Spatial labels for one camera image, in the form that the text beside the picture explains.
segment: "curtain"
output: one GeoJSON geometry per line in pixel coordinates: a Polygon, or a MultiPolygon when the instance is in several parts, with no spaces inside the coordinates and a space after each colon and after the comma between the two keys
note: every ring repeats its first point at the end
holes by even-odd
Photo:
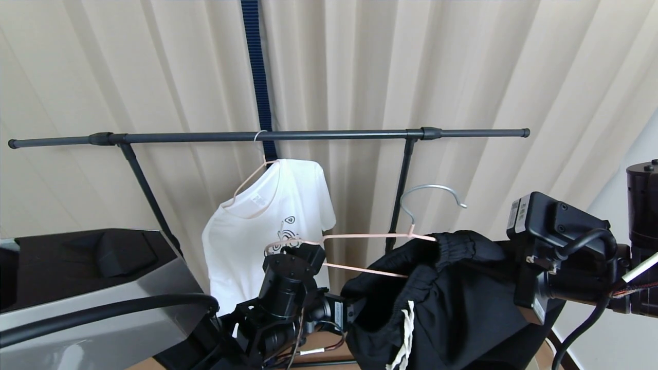
{"type": "MultiPolygon", "coordinates": [[[[418,232],[503,238],[511,202],[534,190],[586,209],[658,106],[654,1],[268,0],[261,16],[277,130],[531,129],[417,143],[407,187],[444,184],[468,204],[409,196],[418,232]]],[[[0,32],[3,142],[258,131],[239,1],[3,1],[0,32]]],[[[341,233],[388,230],[403,145],[277,143],[280,157],[322,165],[341,233]]],[[[1,147],[3,237],[158,228],[119,150],[1,147]]],[[[207,289],[201,231],[261,154],[248,142],[134,147],[207,289]]],[[[328,249],[365,266],[384,241],[328,249]]],[[[334,287],[344,278],[333,271],[334,287]]]]}

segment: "robotic arm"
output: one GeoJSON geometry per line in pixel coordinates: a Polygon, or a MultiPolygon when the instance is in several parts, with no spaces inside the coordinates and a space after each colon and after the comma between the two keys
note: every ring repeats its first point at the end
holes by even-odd
{"type": "MultiPolygon", "coordinates": [[[[596,305],[588,321],[567,338],[562,353],[605,309],[658,317],[658,297],[649,294],[658,286],[654,165],[658,161],[627,169],[631,246],[616,243],[607,221],[534,192],[512,206],[509,240],[498,242],[506,262],[495,268],[474,266],[516,284],[515,305],[530,323],[544,322],[552,298],[596,305]]],[[[317,287],[313,276],[325,259],[322,248],[303,244],[282,250],[265,258],[259,296],[217,318],[216,300],[201,294],[181,257],[158,232],[100,230],[5,240],[0,248],[0,358],[8,365],[56,369],[79,346],[82,359],[93,364],[79,368],[116,369],[157,354],[168,369],[261,369],[291,363],[304,338],[318,330],[337,335],[335,346],[318,352],[337,348],[365,301],[317,287]],[[50,261],[39,268],[44,254],[75,265],[57,270],[50,261]],[[25,289],[30,285],[24,281],[42,276],[51,282],[62,275],[61,284],[48,284],[51,291],[25,289]],[[62,292],[52,291],[58,287],[62,292]],[[153,309],[158,320],[152,311],[144,312],[153,309]],[[139,314],[144,314],[141,321],[130,320],[139,314]],[[111,347],[95,347],[106,338],[112,338],[111,347]],[[159,346],[151,345],[156,339],[159,346]],[[103,361],[103,354],[112,351],[115,358],[128,354],[124,363],[103,361]]]]}

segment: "white drawstring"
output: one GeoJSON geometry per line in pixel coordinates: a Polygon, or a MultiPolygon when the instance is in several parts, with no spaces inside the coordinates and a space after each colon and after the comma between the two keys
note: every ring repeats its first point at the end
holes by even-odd
{"type": "Polygon", "coordinates": [[[405,316],[405,334],[404,338],[402,339],[402,347],[400,347],[400,351],[398,351],[397,355],[395,355],[393,362],[389,365],[386,365],[386,370],[394,370],[398,365],[400,365],[399,370],[405,370],[409,364],[409,356],[411,355],[411,342],[413,339],[413,320],[415,314],[413,311],[413,301],[407,301],[407,303],[409,304],[409,310],[402,310],[402,314],[405,316]]]}

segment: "white t-shirt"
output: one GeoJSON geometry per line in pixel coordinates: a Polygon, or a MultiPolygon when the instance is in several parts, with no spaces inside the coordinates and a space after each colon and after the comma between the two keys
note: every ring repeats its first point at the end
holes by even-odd
{"type": "MultiPolygon", "coordinates": [[[[211,295],[220,305],[218,315],[258,296],[267,244],[292,238],[320,240],[322,231],[336,224],[324,171],[312,161],[280,159],[233,204],[226,204],[230,200],[219,206],[201,235],[211,295]]],[[[318,287],[329,287],[326,266],[315,281],[318,287]]]]}

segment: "white label sticker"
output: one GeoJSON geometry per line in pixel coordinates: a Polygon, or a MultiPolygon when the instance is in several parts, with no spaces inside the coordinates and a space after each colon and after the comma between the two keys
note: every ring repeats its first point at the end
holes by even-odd
{"type": "Polygon", "coordinates": [[[509,230],[514,227],[514,221],[517,219],[517,211],[519,210],[519,199],[512,203],[512,209],[509,211],[509,218],[507,219],[507,228],[509,230]]]}
{"type": "Polygon", "coordinates": [[[526,230],[526,215],[528,214],[528,204],[530,204],[530,195],[524,196],[519,200],[519,211],[517,212],[517,223],[514,231],[518,234],[526,230]]]}
{"type": "Polygon", "coordinates": [[[334,302],[334,322],[343,328],[343,302],[334,302]]]}
{"type": "Polygon", "coordinates": [[[267,205],[267,202],[265,201],[265,199],[263,199],[263,197],[261,197],[259,194],[254,194],[251,197],[251,201],[256,203],[256,205],[258,205],[259,207],[264,207],[264,206],[267,205]]]}

